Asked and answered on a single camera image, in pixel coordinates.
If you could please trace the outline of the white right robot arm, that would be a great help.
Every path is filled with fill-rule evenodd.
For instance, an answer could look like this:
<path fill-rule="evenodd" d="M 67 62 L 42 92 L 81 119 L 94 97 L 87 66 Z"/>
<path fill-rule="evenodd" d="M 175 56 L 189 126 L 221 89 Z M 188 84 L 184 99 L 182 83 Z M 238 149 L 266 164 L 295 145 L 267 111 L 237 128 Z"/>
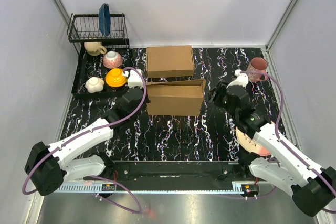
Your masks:
<path fill-rule="evenodd" d="M 243 85 L 218 83 L 208 94 L 215 106 L 226 110 L 234 124 L 251 140 L 270 151 L 281 164 L 270 165 L 248 154 L 238 167 L 244 180 L 263 179 L 288 194 L 307 216 L 314 217 L 335 199 L 335 169 L 323 168 L 298 150 L 257 110 Z"/>

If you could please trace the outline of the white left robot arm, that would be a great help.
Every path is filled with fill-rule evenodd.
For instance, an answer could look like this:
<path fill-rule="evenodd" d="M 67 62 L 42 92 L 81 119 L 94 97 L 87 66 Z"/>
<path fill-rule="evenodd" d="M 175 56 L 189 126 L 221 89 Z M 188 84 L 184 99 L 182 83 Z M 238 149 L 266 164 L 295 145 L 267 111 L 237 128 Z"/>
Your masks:
<path fill-rule="evenodd" d="M 83 159 L 79 159 L 79 155 L 117 136 L 147 101 L 146 89 L 131 88 L 117 98 L 115 105 L 106 114 L 83 130 L 49 145 L 36 143 L 24 168 L 27 178 L 22 186 L 23 194 L 30 194 L 26 190 L 28 182 L 35 186 L 32 192 L 47 196 L 63 183 L 72 180 L 89 179 L 92 176 L 99 176 L 103 180 L 113 178 L 112 161 L 106 154 L 97 152 Z"/>

